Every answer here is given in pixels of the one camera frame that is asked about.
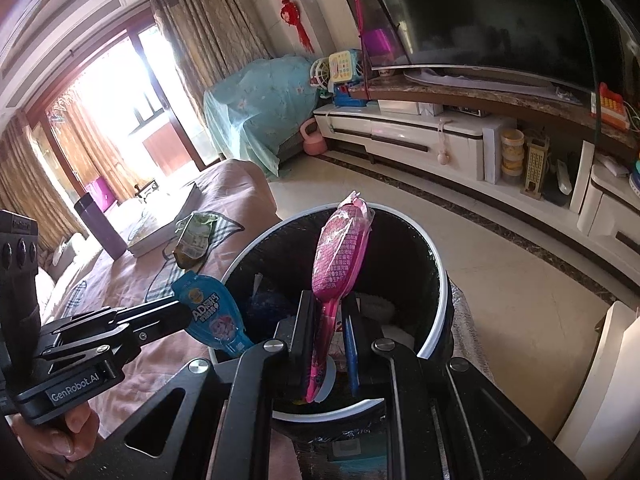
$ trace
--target red lantern decoration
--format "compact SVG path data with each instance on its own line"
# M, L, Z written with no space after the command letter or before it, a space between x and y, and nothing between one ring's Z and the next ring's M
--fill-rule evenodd
M280 10L280 16L285 21L285 23L296 27L296 29L298 30L298 37L300 38L300 43L303 47L305 47L306 51L313 53L314 48L313 45L311 45L311 40L306 34L305 27L300 21L300 11L298 10L298 6L293 2L284 1L282 9Z

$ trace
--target television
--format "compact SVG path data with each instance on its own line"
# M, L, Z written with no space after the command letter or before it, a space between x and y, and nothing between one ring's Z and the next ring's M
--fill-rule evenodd
M356 16L354 0L347 0ZM360 0L363 40L374 69L481 68L594 88L575 0ZM620 28L600 0L579 0L599 81L623 90Z

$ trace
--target stacked container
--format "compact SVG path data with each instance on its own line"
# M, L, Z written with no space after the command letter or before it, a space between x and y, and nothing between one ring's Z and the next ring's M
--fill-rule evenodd
M519 184L524 165L524 134L520 130L506 129L500 133L502 140L502 179L509 184Z

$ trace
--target purple thermos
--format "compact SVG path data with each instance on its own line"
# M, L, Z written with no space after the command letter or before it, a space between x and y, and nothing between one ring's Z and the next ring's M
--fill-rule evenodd
M113 228L97 203L89 193L84 195L75 205L76 212L98 243L109 253L114 260L121 257L127 250L127 243Z

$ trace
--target beige curtain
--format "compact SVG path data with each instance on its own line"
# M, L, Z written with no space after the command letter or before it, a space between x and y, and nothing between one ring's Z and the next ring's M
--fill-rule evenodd
M148 179L139 176L123 160L116 145L104 135L70 88L47 110L49 123L60 148L78 179L87 186L103 177L120 203L132 198L136 184Z
M239 0L149 0L202 124L207 88L270 54Z
M40 249L53 251L84 226L56 189L38 157L31 129L19 112L0 136L0 209L38 222Z

